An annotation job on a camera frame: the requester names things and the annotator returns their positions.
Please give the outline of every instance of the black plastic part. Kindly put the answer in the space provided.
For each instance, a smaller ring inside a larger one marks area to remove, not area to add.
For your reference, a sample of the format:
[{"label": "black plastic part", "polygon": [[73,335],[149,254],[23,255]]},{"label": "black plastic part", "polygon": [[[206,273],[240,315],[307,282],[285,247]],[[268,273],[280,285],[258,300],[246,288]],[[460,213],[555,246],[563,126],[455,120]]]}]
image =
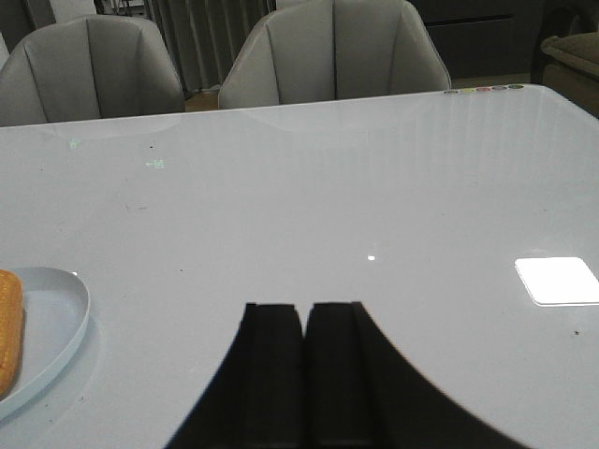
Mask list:
[{"label": "black plastic part", "polygon": [[301,348],[293,306],[247,304],[225,360],[167,448],[299,448]]},{"label": "black plastic part", "polygon": [[427,381],[387,340],[361,303],[352,303],[379,447],[524,449],[467,413]]},{"label": "black plastic part", "polygon": [[351,305],[314,305],[305,340],[310,447],[376,447],[361,358]]}]

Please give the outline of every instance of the chair backrest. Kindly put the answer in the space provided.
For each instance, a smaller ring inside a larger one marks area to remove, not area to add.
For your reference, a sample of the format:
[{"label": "chair backrest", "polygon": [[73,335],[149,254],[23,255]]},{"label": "chair backrest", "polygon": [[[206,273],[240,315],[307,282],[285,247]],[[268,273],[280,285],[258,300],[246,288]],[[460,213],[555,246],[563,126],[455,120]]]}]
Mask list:
[{"label": "chair backrest", "polygon": [[0,125],[180,111],[181,84],[145,19],[93,15],[40,28],[0,71]]},{"label": "chair backrest", "polygon": [[312,0],[275,11],[248,37],[221,108],[447,89],[450,79],[405,0]]}]

